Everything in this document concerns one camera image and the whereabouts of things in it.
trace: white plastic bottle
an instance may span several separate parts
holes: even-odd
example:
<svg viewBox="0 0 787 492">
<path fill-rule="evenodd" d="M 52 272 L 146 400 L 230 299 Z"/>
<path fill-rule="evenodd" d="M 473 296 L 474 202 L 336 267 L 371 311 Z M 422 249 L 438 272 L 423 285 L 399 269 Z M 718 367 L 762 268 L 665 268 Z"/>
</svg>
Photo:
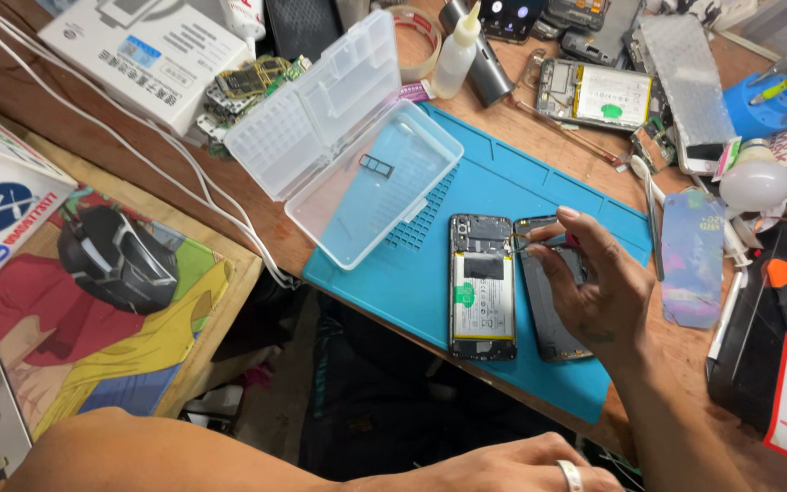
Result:
<svg viewBox="0 0 787 492">
<path fill-rule="evenodd" d="M 481 2 L 475 2 L 470 15 L 460 17 L 454 32 L 445 39 L 443 50 L 439 53 L 436 70 L 430 85 L 437 97 L 451 99 L 457 95 L 464 84 L 466 73 L 475 60 L 475 38 L 482 30 L 478 22 L 478 8 Z"/>
</svg>

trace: hand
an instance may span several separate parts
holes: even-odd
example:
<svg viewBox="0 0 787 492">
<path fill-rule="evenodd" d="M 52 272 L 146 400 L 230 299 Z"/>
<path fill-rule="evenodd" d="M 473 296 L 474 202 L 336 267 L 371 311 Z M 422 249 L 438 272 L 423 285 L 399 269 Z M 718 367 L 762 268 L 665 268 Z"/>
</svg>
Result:
<svg viewBox="0 0 787 492">
<path fill-rule="evenodd" d="M 655 277 L 594 217 L 569 207 L 558 207 L 557 217 L 557 223 L 533 229 L 528 237 L 538 241 L 571 232 L 598 282 L 575 285 L 561 255 L 531 244 L 526 251 L 542 262 L 552 286 L 554 310 L 567 330 L 607 364 L 607 369 L 628 362 L 640 354 L 645 343 L 645 317 Z"/>
<path fill-rule="evenodd" d="M 558 460 L 579 468 L 583 492 L 624 491 L 615 476 L 592 467 L 555 432 L 480 447 L 411 472 L 371 476 L 336 487 L 343 492 L 567 492 Z"/>
</svg>

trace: plastic box lid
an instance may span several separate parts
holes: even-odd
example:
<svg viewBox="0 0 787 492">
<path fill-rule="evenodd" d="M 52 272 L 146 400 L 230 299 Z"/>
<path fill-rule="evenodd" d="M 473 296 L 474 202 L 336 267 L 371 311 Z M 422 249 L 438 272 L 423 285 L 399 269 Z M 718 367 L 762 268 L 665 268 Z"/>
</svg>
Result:
<svg viewBox="0 0 787 492">
<path fill-rule="evenodd" d="M 340 267 L 350 270 L 464 155 L 400 88 L 394 18 L 352 26 L 294 82 L 226 133 L 233 157 Z"/>
</svg>

